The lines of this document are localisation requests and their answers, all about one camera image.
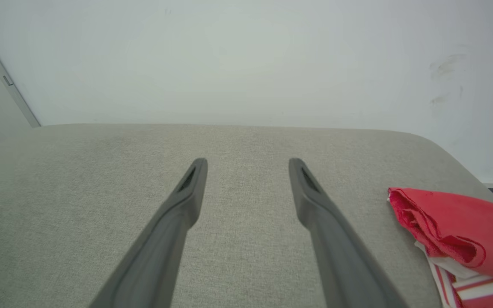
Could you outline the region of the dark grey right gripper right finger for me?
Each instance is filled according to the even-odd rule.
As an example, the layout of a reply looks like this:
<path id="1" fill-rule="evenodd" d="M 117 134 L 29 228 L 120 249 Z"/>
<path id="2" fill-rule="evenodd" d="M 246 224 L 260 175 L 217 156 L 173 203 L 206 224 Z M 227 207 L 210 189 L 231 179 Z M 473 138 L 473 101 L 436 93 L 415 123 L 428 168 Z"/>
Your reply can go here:
<path id="1" fill-rule="evenodd" d="M 329 308 L 405 308 L 406 302 L 306 163 L 289 160 L 296 214 L 310 232 Z"/>

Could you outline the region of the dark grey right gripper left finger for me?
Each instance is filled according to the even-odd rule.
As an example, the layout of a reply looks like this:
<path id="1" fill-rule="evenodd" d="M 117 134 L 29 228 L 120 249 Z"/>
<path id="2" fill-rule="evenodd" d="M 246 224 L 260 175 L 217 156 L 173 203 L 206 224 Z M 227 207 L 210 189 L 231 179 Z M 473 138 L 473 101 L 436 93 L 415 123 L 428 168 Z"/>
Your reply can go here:
<path id="1" fill-rule="evenodd" d="M 92 308 L 168 308 L 188 230 L 197 222 L 208 162 L 195 159 L 160 205 L 110 278 Z"/>

